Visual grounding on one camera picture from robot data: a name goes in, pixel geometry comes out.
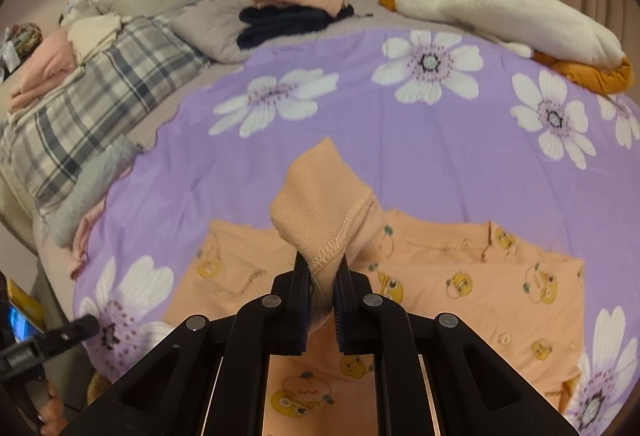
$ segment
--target floral blanket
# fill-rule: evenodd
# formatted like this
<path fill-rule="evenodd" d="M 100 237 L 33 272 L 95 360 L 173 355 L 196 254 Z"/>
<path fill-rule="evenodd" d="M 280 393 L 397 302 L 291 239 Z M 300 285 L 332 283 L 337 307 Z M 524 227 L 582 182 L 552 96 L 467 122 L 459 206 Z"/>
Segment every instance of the floral blanket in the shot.
<path fill-rule="evenodd" d="M 625 97 L 604 100 L 444 32 L 371 30 L 259 50 L 187 97 L 111 188 L 74 305 L 102 325 L 92 361 L 116 379 L 161 340 L 209 221 L 270 226 L 290 163 L 331 136 L 385 209 L 491 219 L 584 258 L 586 346 L 566 416 L 599 435 L 637 378 L 638 112 Z"/>

